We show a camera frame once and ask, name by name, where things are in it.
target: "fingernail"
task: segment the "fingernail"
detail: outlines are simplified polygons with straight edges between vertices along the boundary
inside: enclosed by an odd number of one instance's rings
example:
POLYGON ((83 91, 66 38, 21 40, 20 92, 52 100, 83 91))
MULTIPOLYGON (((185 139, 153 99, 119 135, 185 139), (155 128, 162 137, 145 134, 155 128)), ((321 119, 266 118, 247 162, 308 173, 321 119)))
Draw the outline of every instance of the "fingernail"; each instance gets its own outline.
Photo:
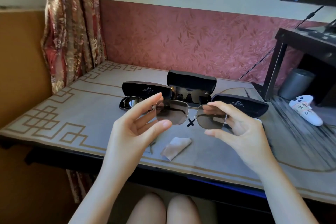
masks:
POLYGON ((213 132, 212 132, 212 130, 207 129, 206 131, 204 131, 204 134, 206 134, 208 136, 212 136, 213 132))
POLYGON ((162 125, 164 128, 169 128, 171 126, 171 121, 166 120, 162 125))

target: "floor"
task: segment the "floor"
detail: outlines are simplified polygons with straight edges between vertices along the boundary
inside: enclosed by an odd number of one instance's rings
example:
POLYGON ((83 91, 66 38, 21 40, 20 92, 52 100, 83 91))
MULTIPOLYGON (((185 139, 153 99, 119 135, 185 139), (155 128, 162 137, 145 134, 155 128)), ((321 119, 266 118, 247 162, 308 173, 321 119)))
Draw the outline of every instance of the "floor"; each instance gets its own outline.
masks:
MULTIPOLYGON (((177 193, 126 182, 121 190, 110 215, 109 224, 125 224, 136 203, 147 193, 154 192, 164 201, 166 207, 177 193)), ((216 224, 216 205, 212 201, 191 197, 198 207, 202 223, 216 224)))

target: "black cable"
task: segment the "black cable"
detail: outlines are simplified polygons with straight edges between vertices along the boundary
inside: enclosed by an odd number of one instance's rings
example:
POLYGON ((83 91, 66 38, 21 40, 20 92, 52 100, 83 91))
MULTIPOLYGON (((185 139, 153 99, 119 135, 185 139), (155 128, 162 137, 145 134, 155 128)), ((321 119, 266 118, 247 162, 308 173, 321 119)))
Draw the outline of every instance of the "black cable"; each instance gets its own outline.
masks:
MULTIPOLYGON (((320 6, 315 12, 312 12, 312 13, 310 13, 304 20, 302 20, 298 25, 296 25, 296 27, 295 28, 298 28, 302 23, 304 23, 306 20, 308 20, 308 19, 310 19, 310 18, 312 18, 312 17, 314 17, 314 15, 319 11, 319 10, 321 10, 322 8, 324 7, 324 5, 322 5, 322 6, 320 6)), ((251 67, 245 74, 243 74, 239 79, 238 79, 238 81, 241 79, 241 78, 243 78, 244 76, 246 76, 246 74, 248 73, 248 72, 250 72, 252 69, 254 69, 261 61, 263 61, 273 50, 275 49, 275 46, 269 51, 269 52, 267 52, 267 54, 261 59, 261 60, 259 60, 257 63, 255 63, 254 64, 254 66, 253 67, 251 67)))

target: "left hand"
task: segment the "left hand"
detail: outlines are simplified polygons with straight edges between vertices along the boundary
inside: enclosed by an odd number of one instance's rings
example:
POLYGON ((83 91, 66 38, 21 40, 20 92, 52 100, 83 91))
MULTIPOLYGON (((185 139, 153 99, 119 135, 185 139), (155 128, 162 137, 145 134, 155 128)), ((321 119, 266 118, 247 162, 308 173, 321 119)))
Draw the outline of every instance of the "left hand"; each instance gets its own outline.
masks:
POLYGON ((123 185, 137 167, 146 147, 172 126, 169 120, 149 122, 155 117, 155 110, 140 117, 162 99, 162 93, 155 94, 137 103, 114 122, 101 168, 110 174, 109 179, 118 179, 123 185))

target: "right hand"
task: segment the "right hand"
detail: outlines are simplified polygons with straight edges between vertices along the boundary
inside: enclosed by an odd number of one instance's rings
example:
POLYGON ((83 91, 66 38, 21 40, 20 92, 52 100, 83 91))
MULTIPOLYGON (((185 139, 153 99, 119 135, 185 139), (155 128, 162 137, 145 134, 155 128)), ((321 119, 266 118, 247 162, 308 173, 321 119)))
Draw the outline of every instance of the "right hand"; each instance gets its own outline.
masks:
POLYGON ((247 116, 233 105, 221 101, 209 102, 208 105, 214 105, 229 115, 226 123, 232 128, 234 135, 221 129, 208 129, 204 132, 206 135, 217 137, 226 142, 257 174, 270 164, 277 162, 261 122, 247 116))

